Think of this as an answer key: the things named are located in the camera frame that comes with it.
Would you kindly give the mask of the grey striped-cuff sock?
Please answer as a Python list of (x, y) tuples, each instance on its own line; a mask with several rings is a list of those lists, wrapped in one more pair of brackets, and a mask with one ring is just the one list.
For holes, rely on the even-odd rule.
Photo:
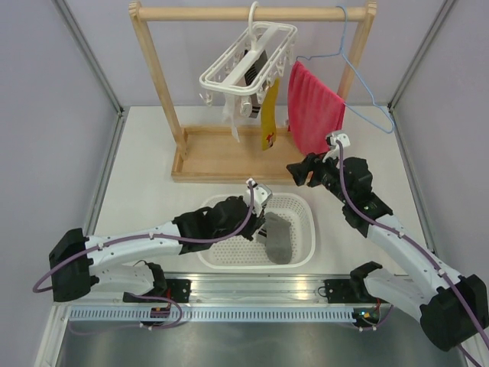
[(264, 245), (268, 259), (274, 264), (289, 264), (293, 255), (290, 222), (272, 212), (265, 213), (264, 218), (265, 223), (257, 232), (257, 241)]

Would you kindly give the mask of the black white-striped sock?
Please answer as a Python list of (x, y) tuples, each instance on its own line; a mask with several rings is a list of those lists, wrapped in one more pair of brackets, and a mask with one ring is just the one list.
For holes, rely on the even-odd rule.
[[(264, 50), (259, 56), (259, 58), (253, 63), (253, 65), (244, 74), (244, 81), (246, 86), (250, 86), (253, 83), (258, 72), (263, 68), (267, 60), (268, 60), (267, 53)], [(258, 102), (257, 94), (255, 93), (251, 96), (251, 113), (249, 114), (248, 117), (251, 119), (257, 118), (260, 109), (261, 109), (261, 104)]]

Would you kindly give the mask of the white plastic clip hanger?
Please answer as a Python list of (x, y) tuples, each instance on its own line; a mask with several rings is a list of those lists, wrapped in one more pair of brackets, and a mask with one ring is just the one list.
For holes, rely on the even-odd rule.
[[(253, 2), (248, 12), (248, 27), (232, 45), (199, 77), (205, 93), (200, 97), (211, 106), (216, 93), (232, 94), (239, 98), (239, 115), (249, 118), (251, 96), (263, 104), (268, 89), (275, 79), (283, 77), (286, 63), (292, 62), (297, 27), (291, 24), (255, 21), (259, 6)], [(268, 60), (250, 86), (245, 85), (245, 73), (266, 51)]]

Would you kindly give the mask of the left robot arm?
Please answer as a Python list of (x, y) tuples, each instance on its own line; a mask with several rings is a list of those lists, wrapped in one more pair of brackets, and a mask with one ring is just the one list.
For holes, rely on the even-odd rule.
[(49, 254), (50, 291), (56, 302), (85, 297), (100, 287), (114, 291), (122, 287), (123, 299), (140, 293), (151, 302), (167, 295), (163, 270), (147, 263), (135, 285), (128, 280), (126, 264), (158, 256), (203, 252), (218, 242), (241, 236), (248, 241), (265, 222), (264, 210), (271, 196), (246, 193), (229, 196), (214, 206), (181, 214), (163, 225), (135, 234), (107, 237), (85, 236), (81, 228), (67, 231)]

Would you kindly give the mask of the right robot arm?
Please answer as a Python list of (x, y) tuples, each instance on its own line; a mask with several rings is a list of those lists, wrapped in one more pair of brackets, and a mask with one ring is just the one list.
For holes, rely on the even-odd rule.
[(379, 298), (394, 305), (419, 322), (432, 344), (445, 352), (476, 334), (488, 340), (485, 283), (475, 274), (463, 276), (407, 235), (393, 210), (372, 190), (365, 159), (308, 154), (287, 170), (296, 185), (322, 186), (337, 197), (346, 222), (409, 277), (400, 279), (370, 261), (350, 273), (348, 289), (355, 300)]

